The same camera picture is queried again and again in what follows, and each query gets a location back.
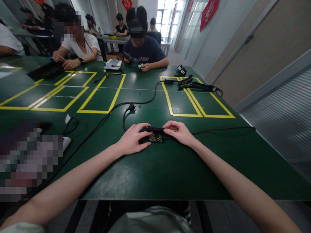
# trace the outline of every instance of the hand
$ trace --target hand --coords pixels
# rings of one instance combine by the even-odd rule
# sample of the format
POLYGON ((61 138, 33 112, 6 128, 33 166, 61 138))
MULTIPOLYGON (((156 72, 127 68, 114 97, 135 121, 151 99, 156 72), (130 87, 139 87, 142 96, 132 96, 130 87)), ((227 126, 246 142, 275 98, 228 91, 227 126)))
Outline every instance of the hand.
POLYGON ((60 55, 60 53, 58 51, 54 51, 53 52, 53 60, 55 62, 64 62, 64 61, 66 61, 66 59, 63 58, 63 56, 60 55))
POLYGON ((124 61, 126 64, 130 64, 130 61, 127 60, 126 58, 123 58, 123 61, 124 61))
POLYGON ((144 64, 143 66, 141 66, 140 69, 141 69, 143 72, 147 72, 147 71, 149 71, 150 69, 152 69, 152 68, 151 68, 151 64, 146 63, 146 64, 144 64))
POLYGON ((151 145, 151 142, 145 142, 144 144, 139 144, 139 139, 150 136, 152 132, 141 132, 143 128, 150 126, 148 123, 139 123, 137 125, 132 125, 126 132, 123 134, 122 138, 114 144, 116 150, 118 150, 122 155, 129 155, 133 153, 140 152, 141 150, 147 148, 151 145))
POLYGON ((180 143, 186 146, 193 146, 197 139, 190 133, 184 123, 177 121, 168 121, 164 126, 164 133, 176 138, 180 143))
POLYGON ((79 59, 74 60, 66 60, 63 63, 64 70, 73 70, 74 68, 77 68, 81 64, 79 59))

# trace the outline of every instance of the navy t-shirt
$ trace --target navy t-shirt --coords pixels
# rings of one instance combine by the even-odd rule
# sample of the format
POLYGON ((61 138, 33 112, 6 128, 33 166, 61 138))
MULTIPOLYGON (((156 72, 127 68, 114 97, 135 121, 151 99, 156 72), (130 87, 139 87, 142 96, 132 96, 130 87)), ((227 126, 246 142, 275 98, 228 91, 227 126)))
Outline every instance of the navy t-shirt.
POLYGON ((140 47, 134 47, 131 40, 128 40, 123 51, 129 53, 137 63, 142 64, 157 62, 166 57, 159 43, 150 36, 145 37, 145 42, 140 47))

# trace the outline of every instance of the black keyboard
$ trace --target black keyboard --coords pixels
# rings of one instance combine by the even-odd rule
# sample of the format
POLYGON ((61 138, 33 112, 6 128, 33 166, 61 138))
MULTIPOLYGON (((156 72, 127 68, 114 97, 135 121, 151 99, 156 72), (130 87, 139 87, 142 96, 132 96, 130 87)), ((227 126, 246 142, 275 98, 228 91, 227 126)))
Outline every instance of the black keyboard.
POLYGON ((62 63, 50 62, 40 68, 37 68, 27 75, 32 79, 53 79, 64 72, 62 63))

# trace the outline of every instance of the door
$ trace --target door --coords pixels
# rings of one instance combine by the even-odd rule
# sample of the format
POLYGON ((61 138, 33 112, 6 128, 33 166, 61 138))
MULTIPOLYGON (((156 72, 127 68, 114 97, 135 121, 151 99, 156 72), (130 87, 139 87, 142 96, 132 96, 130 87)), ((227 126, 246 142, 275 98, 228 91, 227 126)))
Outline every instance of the door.
POLYGON ((231 106, 311 49, 311 1, 279 0, 213 85, 231 106))

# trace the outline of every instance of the white cloth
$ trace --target white cloth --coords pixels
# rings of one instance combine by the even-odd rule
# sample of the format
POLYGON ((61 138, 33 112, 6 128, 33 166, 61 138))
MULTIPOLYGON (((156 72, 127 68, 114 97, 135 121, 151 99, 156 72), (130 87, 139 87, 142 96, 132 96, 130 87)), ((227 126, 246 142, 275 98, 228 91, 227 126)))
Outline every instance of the white cloth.
POLYGON ((6 26, 0 23, 0 45, 16 50, 15 55, 24 55, 24 48, 6 26))
MULTIPOLYGON (((44 233, 42 226, 20 222, 0 233, 44 233)), ((111 233, 193 233, 186 219, 163 206, 153 206, 142 212, 125 213, 110 228, 111 233)))
POLYGON ((62 46, 65 47, 66 49, 68 49, 69 51, 73 50, 74 53, 80 58, 84 57, 85 55, 92 54, 93 51, 91 50, 91 48, 96 48, 96 49, 98 49, 97 60, 103 61, 103 58, 102 58, 101 53, 100 53, 100 48, 98 45, 97 38, 91 34, 84 33, 84 39, 86 41, 86 43, 85 43, 86 53, 82 52, 78 43, 76 41, 73 41, 72 36, 65 37, 64 41, 62 43, 62 46))
POLYGON ((148 31, 156 31, 157 32, 158 30, 156 28, 154 30, 151 30, 151 28, 149 26, 148 31))

